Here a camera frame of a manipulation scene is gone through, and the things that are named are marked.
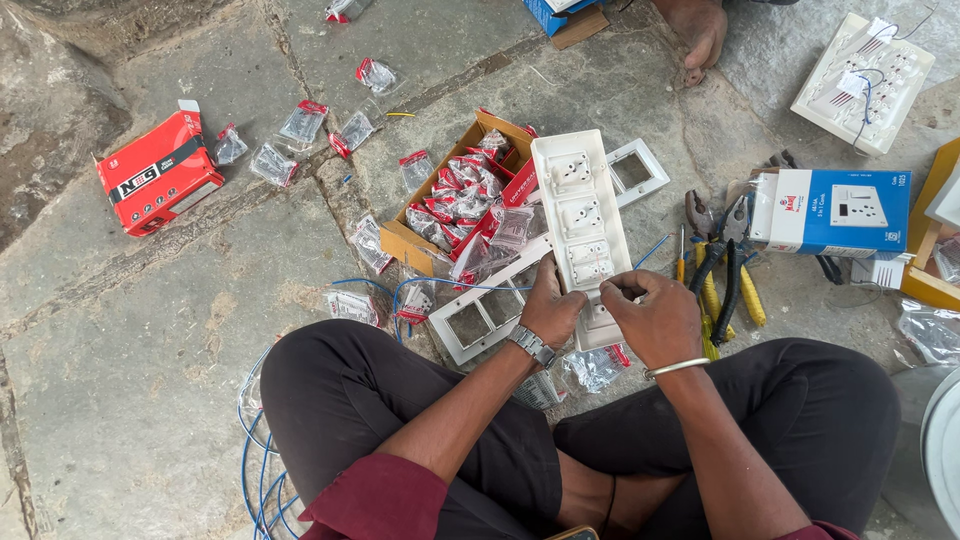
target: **stone floor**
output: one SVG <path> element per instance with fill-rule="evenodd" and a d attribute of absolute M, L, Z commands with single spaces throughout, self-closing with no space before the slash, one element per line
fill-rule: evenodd
<path fill-rule="evenodd" d="M 634 259 L 684 221 L 684 192 L 702 190 L 719 207 L 728 182 L 784 147 L 810 167 L 912 170 L 916 195 L 936 148 L 960 136 L 951 38 L 960 20 L 937 11 L 912 38 L 937 64 L 890 153 L 867 160 L 787 110 L 847 8 L 904 27 L 925 16 L 912 0 L 850 4 L 731 2 L 719 69 L 692 89 L 675 87 L 679 43 L 642 0 L 624 12 L 607 7 L 612 25 L 563 51 L 517 0 L 375 0 L 348 25 L 322 21 L 315 2 L 237 0 L 128 60 L 94 65 L 111 85 L 98 99 L 123 112 L 123 135 L 93 125 L 93 135 L 113 137 L 109 149 L 167 117 L 178 98 L 200 102 L 207 141 L 233 121 L 259 144 L 306 97 L 332 107 L 327 125 L 335 128 L 367 97 L 352 80 L 364 57 L 407 75 L 381 106 L 416 117 L 391 120 L 349 160 L 319 150 L 287 189 L 255 178 L 244 161 L 226 170 L 223 188 L 145 238 L 120 231 L 92 166 L 48 196 L 0 253 L 0 435 L 11 471 L 10 481 L 0 479 L 0 533 L 250 537 L 238 388 L 277 334 L 329 317 L 320 287 L 371 277 L 343 231 L 368 211 L 390 219 L 406 199 L 396 159 L 419 148 L 443 156 L 477 107 L 542 135 L 599 129 L 608 148 L 643 137 L 672 182 L 622 210 Z M 44 34 L 31 34 L 13 12 L 0 10 L 0 20 L 0 32 L 45 46 Z M 42 72 L 54 72 L 56 61 L 34 70 L 41 93 L 59 91 Z M 20 136 L 12 148 L 25 143 Z M 673 254 L 664 247 L 644 266 L 672 273 Z M 750 270 L 769 323 L 757 328 L 739 307 L 737 337 L 723 354 L 793 335 L 862 351 L 891 373 L 903 367 L 895 352 L 912 358 L 896 332 L 899 294 L 840 308 L 828 300 L 870 297 L 826 282 L 813 258 L 760 254 Z M 377 279 L 392 287 L 399 272 L 394 262 Z M 407 343 L 441 361 L 428 331 Z M 637 371 L 599 394 L 571 383 L 549 416 L 642 386 Z M 925 538 L 883 501 L 865 537 Z"/>

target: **printed barcode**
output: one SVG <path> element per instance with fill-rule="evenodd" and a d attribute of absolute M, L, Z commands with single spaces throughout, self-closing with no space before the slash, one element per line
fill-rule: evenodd
<path fill-rule="evenodd" d="M 217 187 L 219 186 L 216 185 L 215 183 L 207 182 L 206 184 L 201 185 L 200 187 L 194 189 L 193 192 L 187 195 L 186 197 L 183 197 L 182 199 L 180 199 L 180 201 L 177 202 L 175 205 L 171 206 L 169 210 L 175 214 L 184 213 L 187 209 L 189 209 L 190 207 L 200 202 L 200 200 L 203 199 L 203 197 L 206 197 L 211 192 L 213 192 L 213 190 L 216 189 Z"/>

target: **metal watch strap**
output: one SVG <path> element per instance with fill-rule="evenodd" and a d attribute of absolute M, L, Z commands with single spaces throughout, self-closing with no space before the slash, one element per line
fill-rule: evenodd
<path fill-rule="evenodd" d="M 555 353 L 553 349 L 545 345 L 543 340 L 537 337 L 530 329 L 522 327 L 521 325 L 516 325 L 514 330 L 510 332 L 510 335 L 507 336 L 507 339 L 515 342 L 522 347 L 524 351 L 530 353 L 534 360 L 539 362 L 544 369 L 549 369 L 550 366 L 553 365 L 554 360 L 557 359 L 557 353 Z"/>

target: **black trousers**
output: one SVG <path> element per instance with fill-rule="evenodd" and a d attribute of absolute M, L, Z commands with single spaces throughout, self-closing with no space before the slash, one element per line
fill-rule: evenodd
<path fill-rule="evenodd" d="M 883 370 L 828 343 L 768 341 L 708 366 L 744 434 L 811 519 L 860 533 L 890 464 L 900 409 Z M 280 339 L 265 360 L 264 412 L 290 479 L 310 502 L 354 460 L 452 388 L 463 375 L 350 321 Z M 566 418 L 510 400 L 451 485 L 437 538 L 537 538 L 560 509 L 560 449 L 597 471 L 692 472 L 673 407 L 656 387 Z M 690 474 L 638 538 L 708 538 Z"/>

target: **maroon shirt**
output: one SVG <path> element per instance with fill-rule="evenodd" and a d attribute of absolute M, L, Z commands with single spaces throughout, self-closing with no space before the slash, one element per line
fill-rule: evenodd
<path fill-rule="evenodd" d="M 390 454 L 357 459 L 303 510 L 300 540 L 432 540 L 446 483 Z M 845 528 L 813 522 L 776 540 L 858 540 Z"/>

